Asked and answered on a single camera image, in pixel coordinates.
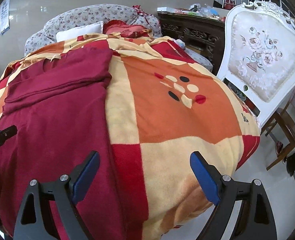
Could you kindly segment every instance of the red dot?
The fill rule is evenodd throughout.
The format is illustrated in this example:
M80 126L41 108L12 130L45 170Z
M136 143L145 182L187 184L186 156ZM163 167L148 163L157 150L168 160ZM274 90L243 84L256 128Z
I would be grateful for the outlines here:
M160 75L160 74L158 74L158 73L154 73L154 75L157 77L157 78L159 78L159 79L163 79L164 78L164 76L162 76L162 75Z
M204 95L196 95L196 97L195 97L195 101L198 103L198 104L203 104L203 103L205 103L205 101L206 101L206 96L204 96Z

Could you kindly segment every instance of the blanket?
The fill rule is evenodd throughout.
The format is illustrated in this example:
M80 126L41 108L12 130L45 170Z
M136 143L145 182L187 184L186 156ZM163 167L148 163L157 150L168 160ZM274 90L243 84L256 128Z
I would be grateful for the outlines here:
M0 117L8 84L20 71L86 47L113 50L105 114L126 240L160 239L212 205L190 168L190 154L198 150L221 174L232 175L258 146L256 120L171 38L119 33L50 44L11 62L0 80ZM10 234L15 219L5 225Z

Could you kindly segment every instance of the maroon fabric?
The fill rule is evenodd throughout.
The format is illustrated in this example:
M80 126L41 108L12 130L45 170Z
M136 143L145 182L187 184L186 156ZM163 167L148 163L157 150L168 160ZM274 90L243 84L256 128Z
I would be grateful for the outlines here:
M96 150L101 165L77 209L95 239L125 239L105 120L111 57L110 49L71 50L21 71L9 84L0 130L14 124L18 132L0 147L0 216L11 234L32 179L54 181ZM68 240L53 210L61 239Z

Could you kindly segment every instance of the floral headboard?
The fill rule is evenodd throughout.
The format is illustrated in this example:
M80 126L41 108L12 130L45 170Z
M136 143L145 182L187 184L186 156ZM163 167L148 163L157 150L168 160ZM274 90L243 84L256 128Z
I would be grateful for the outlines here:
M231 37L228 69L269 102L295 71L295 35L269 15L242 11Z

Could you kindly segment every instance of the metal screw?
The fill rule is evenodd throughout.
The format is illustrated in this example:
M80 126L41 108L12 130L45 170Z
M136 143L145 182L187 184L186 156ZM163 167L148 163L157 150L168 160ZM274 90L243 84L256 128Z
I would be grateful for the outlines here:
M35 186L36 184L37 184L37 180L36 179L31 180L31 182L30 182L30 185L31 186Z
M66 181L68 179L68 175L62 175L61 177L60 177L60 180L61 181Z
M222 178L223 178L224 181L230 181L231 180L231 177L229 175L223 175Z
M262 184L262 182L259 179L255 179L254 184L257 186L260 186Z

